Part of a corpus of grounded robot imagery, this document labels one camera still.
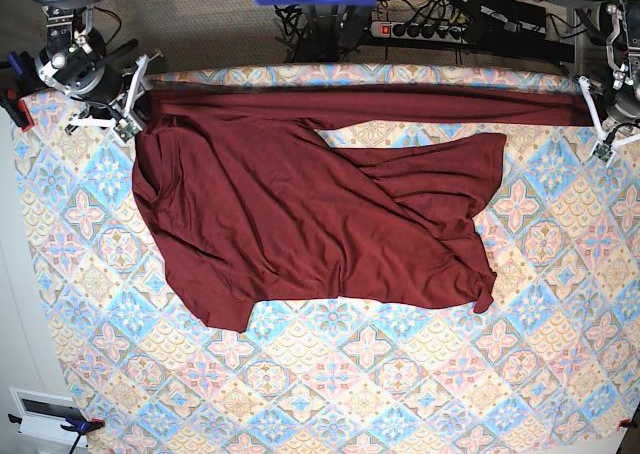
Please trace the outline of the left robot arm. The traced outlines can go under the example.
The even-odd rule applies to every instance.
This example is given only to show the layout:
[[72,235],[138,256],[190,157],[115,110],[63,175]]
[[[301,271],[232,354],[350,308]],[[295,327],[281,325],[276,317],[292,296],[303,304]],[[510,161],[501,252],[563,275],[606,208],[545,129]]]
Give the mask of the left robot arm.
[[574,11],[590,37],[604,44],[610,87],[602,117],[594,100],[595,82],[578,79],[597,134],[592,154],[610,160],[639,141],[639,0],[542,0]]

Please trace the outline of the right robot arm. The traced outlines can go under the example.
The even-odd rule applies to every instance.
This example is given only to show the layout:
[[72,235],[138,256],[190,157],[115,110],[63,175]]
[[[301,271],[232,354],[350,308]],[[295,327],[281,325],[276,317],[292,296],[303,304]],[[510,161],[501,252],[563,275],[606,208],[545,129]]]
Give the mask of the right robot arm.
[[46,17],[46,46],[35,57],[35,74],[47,87],[86,105],[70,120],[72,127],[112,130],[126,142],[150,120],[146,79],[151,63],[163,54],[141,55],[123,71],[114,63],[138,46],[131,39],[110,49],[94,26],[94,12],[102,0],[34,0]]

